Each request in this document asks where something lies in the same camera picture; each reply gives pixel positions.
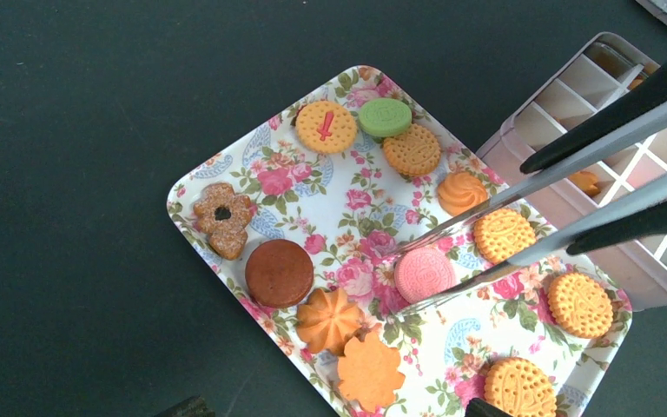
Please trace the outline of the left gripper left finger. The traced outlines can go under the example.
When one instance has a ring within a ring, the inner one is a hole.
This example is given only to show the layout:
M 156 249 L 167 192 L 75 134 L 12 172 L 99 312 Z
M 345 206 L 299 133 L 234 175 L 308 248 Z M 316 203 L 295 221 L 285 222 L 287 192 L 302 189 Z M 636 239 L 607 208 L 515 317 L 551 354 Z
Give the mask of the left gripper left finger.
M 201 396 L 192 396 L 161 411 L 155 417 L 215 417 L 215 411 Z

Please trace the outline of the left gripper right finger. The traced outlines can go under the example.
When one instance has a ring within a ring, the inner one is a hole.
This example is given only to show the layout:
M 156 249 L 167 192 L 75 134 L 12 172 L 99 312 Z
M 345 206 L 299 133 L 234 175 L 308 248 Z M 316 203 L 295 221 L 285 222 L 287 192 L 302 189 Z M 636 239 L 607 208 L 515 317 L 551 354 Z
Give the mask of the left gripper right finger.
M 480 398 L 472 398 L 465 408 L 465 417 L 512 417 L 498 407 Z

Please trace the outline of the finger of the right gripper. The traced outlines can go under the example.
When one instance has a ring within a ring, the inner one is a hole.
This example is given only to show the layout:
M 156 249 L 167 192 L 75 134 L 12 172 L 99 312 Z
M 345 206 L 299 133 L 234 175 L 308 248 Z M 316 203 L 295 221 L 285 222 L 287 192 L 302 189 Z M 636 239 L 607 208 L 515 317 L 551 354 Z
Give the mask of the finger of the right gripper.
M 568 175 L 667 127 L 667 62 L 646 81 L 526 159 L 520 172 Z
M 568 255 L 581 255 L 649 235 L 667 234 L 667 201 L 592 228 L 566 248 Z

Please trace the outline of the metal tongs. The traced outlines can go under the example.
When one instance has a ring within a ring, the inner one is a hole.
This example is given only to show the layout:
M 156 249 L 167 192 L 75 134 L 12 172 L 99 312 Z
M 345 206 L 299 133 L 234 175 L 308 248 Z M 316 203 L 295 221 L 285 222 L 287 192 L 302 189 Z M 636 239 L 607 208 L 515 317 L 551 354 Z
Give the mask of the metal tongs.
M 522 213 L 523 216 L 531 222 L 535 229 L 540 229 L 542 226 L 547 227 L 546 232 L 538 234 L 538 240 L 531 248 L 521 250 L 516 255 L 511 255 L 506 261 L 489 262 L 486 267 L 478 272 L 473 278 L 469 278 L 452 288 L 432 295 L 422 301 L 410 304 L 408 311 L 414 313 L 430 307 L 439 301 L 450 301 L 460 293 L 491 284 L 498 279 L 504 278 L 510 273 L 517 271 L 521 267 L 530 266 L 544 259 L 547 255 L 568 255 L 566 248 L 575 238 L 584 232 L 667 201 L 666 173 L 647 182 L 645 185 L 633 190 L 629 194 L 621 196 L 617 200 L 595 209 L 590 212 L 590 214 L 580 217 L 576 221 L 562 228 L 553 226 L 533 205 L 530 204 L 530 195 L 562 180 L 573 182 L 583 191 L 591 190 L 596 183 L 597 178 L 589 171 L 589 167 L 590 165 L 568 175 L 543 175 L 539 171 L 531 174 L 523 174 L 520 172 L 522 174 L 520 182 L 515 184 L 508 183 L 506 189 L 500 190 L 496 195 L 487 199 L 487 201 L 480 203 L 474 208 L 468 209 L 464 214 L 443 221 L 439 226 L 427 231 L 414 242 L 408 242 L 401 245 L 397 249 L 398 255 L 403 255 L 418 247 L 425 247 L 437 242 L 442 242 L 448 236 L 457 235 L 471 229 L 476 221 L 501 208 L 513 209 Z M 590 259 L 591 252 L 581 255 L 587 255 Z M 590 262 L 591 269 L 600 269 L 591 259 Z

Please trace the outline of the pink divided cookie tin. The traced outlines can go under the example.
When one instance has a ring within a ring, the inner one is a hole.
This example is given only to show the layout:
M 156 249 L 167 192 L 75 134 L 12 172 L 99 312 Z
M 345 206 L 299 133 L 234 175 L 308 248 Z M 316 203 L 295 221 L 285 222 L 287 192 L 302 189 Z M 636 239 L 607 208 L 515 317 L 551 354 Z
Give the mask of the pink divided cookie tin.
M 503 122 L 478 156 L 506 182 L 520 182 L 519 167 L 528 156 L 656 69 L 656 62 L 622 37 L 599 33 Z M 597 178 L 591 190 L 562 180 L 530 195 L 530 204 L 562 228 L 666 174 L 667 128 L 593 163 L 589 171 Z M 667 234 L 600 249 L 590 259 L 626 292 L 635 310 L 667 306 Z

